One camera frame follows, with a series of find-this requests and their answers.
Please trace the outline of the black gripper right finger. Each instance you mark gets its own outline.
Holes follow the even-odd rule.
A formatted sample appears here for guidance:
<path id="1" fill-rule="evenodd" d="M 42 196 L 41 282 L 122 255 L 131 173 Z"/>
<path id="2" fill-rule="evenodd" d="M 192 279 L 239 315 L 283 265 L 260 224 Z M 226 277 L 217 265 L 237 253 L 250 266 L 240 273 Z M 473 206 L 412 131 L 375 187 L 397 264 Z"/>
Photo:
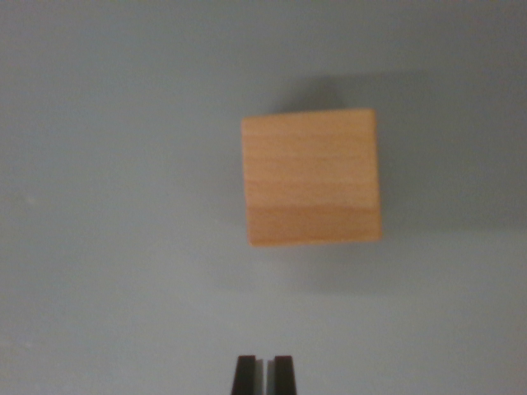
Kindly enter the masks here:
<path id="1" fill-rule="evenodd" d="M 267 365 L 267 395 L 297 395 L 296 377 L 291 355 L 276 355 Z"/>

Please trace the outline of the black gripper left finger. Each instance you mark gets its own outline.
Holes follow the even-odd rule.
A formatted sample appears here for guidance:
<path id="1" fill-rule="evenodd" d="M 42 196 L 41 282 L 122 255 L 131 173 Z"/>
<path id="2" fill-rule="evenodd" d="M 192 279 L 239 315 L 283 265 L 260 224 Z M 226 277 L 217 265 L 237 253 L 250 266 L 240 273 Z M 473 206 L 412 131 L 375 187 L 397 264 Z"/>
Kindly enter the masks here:
<path id="1" fill-rule="evenodd" d="M 255 355 L 239 355 L 231 395 L 263 395 L 264 365 Z"/>

